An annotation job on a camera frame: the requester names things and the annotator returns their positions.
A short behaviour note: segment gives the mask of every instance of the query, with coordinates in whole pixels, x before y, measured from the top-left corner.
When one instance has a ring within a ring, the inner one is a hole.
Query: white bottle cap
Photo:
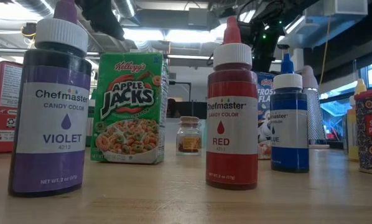
[[[356,105],[355,96],[349,97],[349,103],[351,106]]]
[[[80,49],[86,54],[88,50],[88,34],[82,27],[62,19],[42,19],[37,23],[35,44],[55,42]]]
[[[227,63],[253,64],[251,47],[246,44],[223,44],[213,51],[213,66]]]
[[[302,89],[302,75],[299,74],[282,74],[276,75],[273,79],[273,89],[280,88],[301,88]]]

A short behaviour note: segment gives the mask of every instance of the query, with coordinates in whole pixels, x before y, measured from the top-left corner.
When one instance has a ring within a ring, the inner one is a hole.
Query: red box
[[[0,152],[13,150],[22,65],[0,62]]]

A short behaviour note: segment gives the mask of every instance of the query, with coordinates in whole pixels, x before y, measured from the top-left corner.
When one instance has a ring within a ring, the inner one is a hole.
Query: red nozzle tip
[[[237,25],[237,18],[231,16],[228,18],[227,27],[223,36],[223,44],[241,43],[240,29]]]

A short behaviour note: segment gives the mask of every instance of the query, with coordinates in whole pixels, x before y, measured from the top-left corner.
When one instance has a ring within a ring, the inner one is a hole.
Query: yellow bottle
[[[355,88],[355,95],[360,94],[361,92],[366,91],[365,82],[359,78],[358,83]],[[349,160],[359,161],[358,155],[358,136],[357,136],[357,127],[356,127],[356,102],[355,96],[349,97],[350,105],[352,109],[349,109],[347,114],[348,120],[348,155]]]

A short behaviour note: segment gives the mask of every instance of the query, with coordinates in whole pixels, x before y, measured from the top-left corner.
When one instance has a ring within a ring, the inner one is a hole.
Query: cereal bowl image
[[[158,125],[155,120],[129,119],[107,126],[95,140],[110,162],[151,161],[157,155]]]

